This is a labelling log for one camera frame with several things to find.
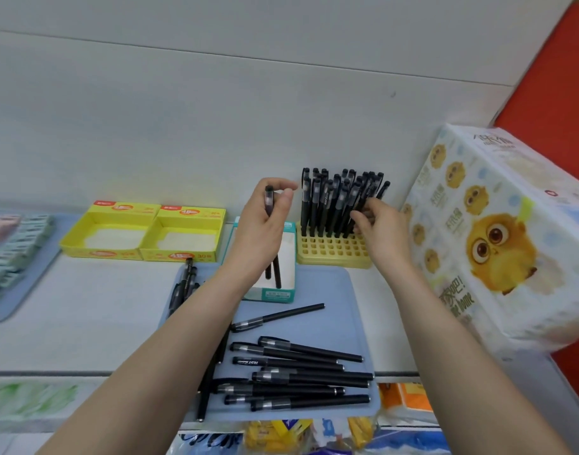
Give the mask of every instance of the person's left arm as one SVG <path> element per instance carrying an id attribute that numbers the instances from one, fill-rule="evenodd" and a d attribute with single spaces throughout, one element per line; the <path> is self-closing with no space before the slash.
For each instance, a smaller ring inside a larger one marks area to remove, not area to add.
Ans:
<path id="1" fill-rule="evenodd" d="M 273 214 L 264 188 L 284 190 Z M 164 454 L 239 301 L 279 250 L 297 184 L 262 179 L 216 274 L 142 344 L 56 431 L 39 454 Z"/>

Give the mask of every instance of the tissue paper pack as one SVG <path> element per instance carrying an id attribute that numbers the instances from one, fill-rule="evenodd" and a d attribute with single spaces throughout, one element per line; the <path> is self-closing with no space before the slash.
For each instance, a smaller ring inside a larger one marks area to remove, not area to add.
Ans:
<path id="1" fill-rule="evenodd" d="M 579 181 L 502 129 L 446 125 L 402 208 L 414 262 L 491 352 L 579 338 Z"/>

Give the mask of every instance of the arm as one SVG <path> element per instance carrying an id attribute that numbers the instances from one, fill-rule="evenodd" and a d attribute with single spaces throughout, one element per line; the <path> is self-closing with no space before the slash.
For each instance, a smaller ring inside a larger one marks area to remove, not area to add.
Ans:
<path id="1" fill-rule="evenodd" d="M 273 214 L 264 188 L 285 189 Z M 40 454 L 164 454 L 243 295 L 278 252 L 297 184 L 262 179 L 225 264 L 56 431 Z"/>
<path id="2" fill-rule="evenodd" d="M 558 434 L 413 266 L 405 216 L 378 199 L 369 199 L 367 209 L 351 216 L 397 299 L 422 383 L 452 453 L 568 455 Z"/>

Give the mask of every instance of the cartoon eye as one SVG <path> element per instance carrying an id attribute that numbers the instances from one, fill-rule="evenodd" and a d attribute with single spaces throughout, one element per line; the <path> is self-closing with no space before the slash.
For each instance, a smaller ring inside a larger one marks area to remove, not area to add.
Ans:
<path id="1" fill-rule="evenodd" d="M 490 246 L 485 240 L 477 240 L 473 244 L 472 254 L 477 263 L 485 263 L 490 258 Z"/>
<path id="2" fill-rule="evenodd" d="M 494 225 L 487 229 L 487 237 L 492 244 L 505 244 L 508 239 L 508 230 L 506 226 L 494 223 Z"/>

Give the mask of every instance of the pen rack with holes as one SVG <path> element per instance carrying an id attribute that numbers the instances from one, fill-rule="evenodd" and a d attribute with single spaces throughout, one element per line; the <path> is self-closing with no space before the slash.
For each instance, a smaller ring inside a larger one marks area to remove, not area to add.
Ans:
<path id="1" fill-rule="evenodd" d="M 310 229 L 302 236 L 300 225 L 297 229 L 297 261 L 302 265 L 336 265 L 348 268 L 369 268 L 371 259 L 361 235 L 350 234 L 339 238 L 324 234 L 322 238 L 315 233 L 311 237 Z"/>

